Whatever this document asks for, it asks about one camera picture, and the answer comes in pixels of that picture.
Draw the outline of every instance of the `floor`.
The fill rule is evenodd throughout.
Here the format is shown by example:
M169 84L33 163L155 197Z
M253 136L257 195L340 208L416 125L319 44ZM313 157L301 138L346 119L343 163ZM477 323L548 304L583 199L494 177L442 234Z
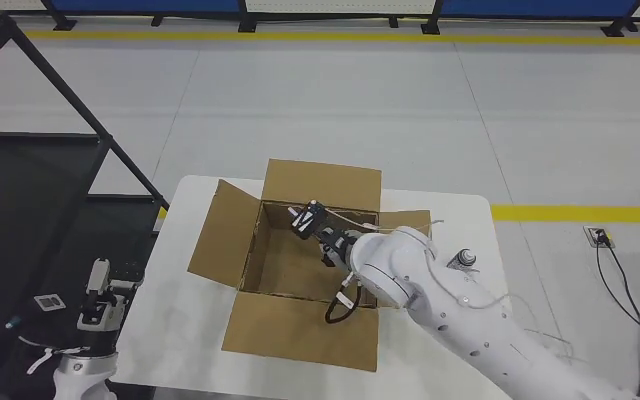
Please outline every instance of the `floor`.
M22 23L26 29L46 25ZM146 23L102 19L76 29L118 30L123 24L148 29ZM380 24L263 29L362 31ZM443 32L601 35L586 25L507 28L451 23ZM161 29L235 26L174 21ZM36 45L168 199L185 175L262 178L272 157L379 168L386 188L479 194L494 204L640 202L640 47L77 40ZM3 131L90 132L11 45L0 51L0 88ZM145 193L115 157L92 191ZM497 222L508 284L531 305L545 333L570 342L548 337L547 346L572 357L577 367L589 366L635 391L638 329L602 286L585 224ZM632 290L640 293L640 226L605 226ZM612 260L605 254L602 260L622 296ZM514 313L524 327L536 328L524 304L515 302ZM157 397L192 396L160 391Z

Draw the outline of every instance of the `blue barrier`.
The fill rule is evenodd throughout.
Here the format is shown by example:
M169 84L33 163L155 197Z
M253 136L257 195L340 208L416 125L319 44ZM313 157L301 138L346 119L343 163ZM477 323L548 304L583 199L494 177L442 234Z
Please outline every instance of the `blue barrier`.
M60 11L238 12L237 0L53 0Z
M624 15L633 0L445 0L442 15L593 18Z

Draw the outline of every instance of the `electrical outlet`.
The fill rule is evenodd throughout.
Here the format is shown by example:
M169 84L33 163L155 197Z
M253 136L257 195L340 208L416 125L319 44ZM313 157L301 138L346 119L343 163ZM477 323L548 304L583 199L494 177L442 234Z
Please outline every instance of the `electrical outlet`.
M589 241L589 244L591 245L591 247L593 247L594 249L596 247L598 247L598 245L601 248L606 248L607 246L604 243L597 243L598 240L598 234L596 233L597 231L599 231L600 229L602 229L604 231L604 234L607 235L607 237L609 238L609 242L611 243L611 248L615 249L616 248L616 244L613 243L613 239L611 238L611 234L609 233L609 231L607 231L606 229L604 229L601 226L585 226L584 227L584 233L585 235L587 235L587 240Z

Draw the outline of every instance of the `yellow floor line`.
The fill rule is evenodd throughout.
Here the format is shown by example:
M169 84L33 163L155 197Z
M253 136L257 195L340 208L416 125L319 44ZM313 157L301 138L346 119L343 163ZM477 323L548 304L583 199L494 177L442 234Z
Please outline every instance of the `yellow floor line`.
M639 46L640 38L562 37L562 36L500 36L500 35L420 35L395 33L343 32L109 32L109 31L27 31L31 39L64 40L179 40L179 41L360 41L410 43L493 43L547 45Z
M494 221L640 223L640 207L493 204ZM160 210L164 219L167 211Z

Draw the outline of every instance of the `open cardboard box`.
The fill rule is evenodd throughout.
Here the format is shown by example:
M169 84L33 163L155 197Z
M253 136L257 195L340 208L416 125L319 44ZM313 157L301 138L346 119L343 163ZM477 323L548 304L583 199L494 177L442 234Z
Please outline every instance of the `open cardboard box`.
M377 170L284 160L269 161L262 199L220 180L189 272L238 289L222 350L376 371L376 299L364 291L348 319L324 321L347 274L322 263L314 238L290 230L287 207L318 200L360 223L429 234L429 211L380 212L381 181Z

